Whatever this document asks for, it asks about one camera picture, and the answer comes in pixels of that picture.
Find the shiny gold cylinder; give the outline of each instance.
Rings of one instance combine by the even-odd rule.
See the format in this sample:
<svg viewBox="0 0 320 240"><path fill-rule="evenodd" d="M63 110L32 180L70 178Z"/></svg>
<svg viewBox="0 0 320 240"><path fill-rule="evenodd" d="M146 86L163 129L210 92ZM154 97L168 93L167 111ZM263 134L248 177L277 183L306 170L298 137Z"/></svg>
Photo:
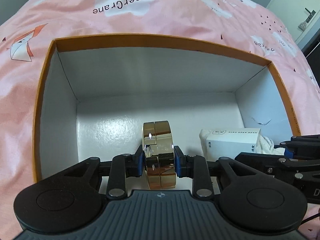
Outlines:
<svg viewBox="0 0 320 240"><path fill-rule="evenodd" d="M149 187L152 190L174 188L176 173L171 129L168 121L147 122L142 128Z"/></svg>

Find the rubber grip plate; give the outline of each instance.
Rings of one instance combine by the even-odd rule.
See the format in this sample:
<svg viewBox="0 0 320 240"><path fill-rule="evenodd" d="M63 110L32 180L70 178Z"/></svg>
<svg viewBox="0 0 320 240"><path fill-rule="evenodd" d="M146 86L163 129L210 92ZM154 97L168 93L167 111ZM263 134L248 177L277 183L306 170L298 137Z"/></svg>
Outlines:
<svg viewBox="0 0 320 240"><path fill-rule="evenodd" d="M74 232L41 235L25 230L16 240L303 240L298 231L258 236L226 222L214 204L192 198L190 191L134 190L111 201L100 217Z"/></svg>

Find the cardboard box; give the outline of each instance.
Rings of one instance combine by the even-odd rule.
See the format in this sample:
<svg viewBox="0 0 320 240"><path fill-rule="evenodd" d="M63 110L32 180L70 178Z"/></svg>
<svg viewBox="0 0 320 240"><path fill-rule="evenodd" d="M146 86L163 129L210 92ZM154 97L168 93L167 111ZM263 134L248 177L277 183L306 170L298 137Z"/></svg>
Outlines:
<svg viewBox="0 0 320 240"><path fill-rule="evenodd" d="M240 152L256 153L260 128L214 129L205 139L204 152L208 161L219 157L234 159Z"/></svg>
<svg viewBox="0 0 320 240"><path fill-rule="evenodd" d="M133 154L143 123L161 120L186 155L202 154L203 128L260 128L275 143L300 133L278 72L259 56L163 35L57 39L39 82L35 180L91 156ZM127 185L145 188L146 180ZM191 179L177 179L176 189L191 187Z"/></svg>

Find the door handle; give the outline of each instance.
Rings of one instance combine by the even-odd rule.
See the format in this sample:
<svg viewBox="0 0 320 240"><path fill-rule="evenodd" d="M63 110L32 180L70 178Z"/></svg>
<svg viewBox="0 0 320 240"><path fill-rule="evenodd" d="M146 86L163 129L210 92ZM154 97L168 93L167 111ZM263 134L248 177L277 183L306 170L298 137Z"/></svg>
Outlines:
<svg viewBox="0 0 320 240"><path fill-rule="evenodd" d="M310 14L308 16L308 18L306 19L306 23L309 23L310 20L313 18L313 16L316 14L316 11L315 10L312 10L312 12L310 12L307 8L305 8L307 10L307 12Z"/></svg>

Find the pink bedsheet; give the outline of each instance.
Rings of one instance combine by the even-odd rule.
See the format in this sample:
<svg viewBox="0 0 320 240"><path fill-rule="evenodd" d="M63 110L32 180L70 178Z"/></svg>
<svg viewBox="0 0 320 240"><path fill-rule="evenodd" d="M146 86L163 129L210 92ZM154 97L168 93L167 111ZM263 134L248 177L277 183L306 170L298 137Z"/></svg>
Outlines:
<svg viewBox="0 0 320 240"><path fill-rule="evenodd" d="M0 26L2 240L21 231L12 204L33 183L34 103L49 44L59 37L101 33L188 37L270 59L289 92L302 134L320 133L320 90L305 57L283 23L250 0L29 0ZM307 216L318 209L313 206ZM320 221L301 229L316 239Z"/></svg>

